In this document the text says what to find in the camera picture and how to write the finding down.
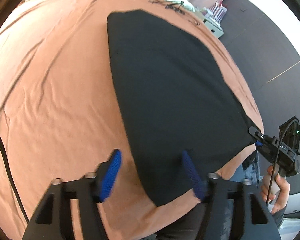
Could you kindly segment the person right hand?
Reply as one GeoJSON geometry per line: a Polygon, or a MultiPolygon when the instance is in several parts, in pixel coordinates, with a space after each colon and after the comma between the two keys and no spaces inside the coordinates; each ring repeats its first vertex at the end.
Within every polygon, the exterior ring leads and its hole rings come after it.
{"type": "Polygon", "coordinates": [[[271,202],[272,209],[270,213],[275,214],[286,207],[290,194],[290,184],[285,177],[280,176],[278,173],[269,191],[272,172],[273,165],[270,165],[267,174],[262,179],[261,197],[267,204],[271,202]]]}

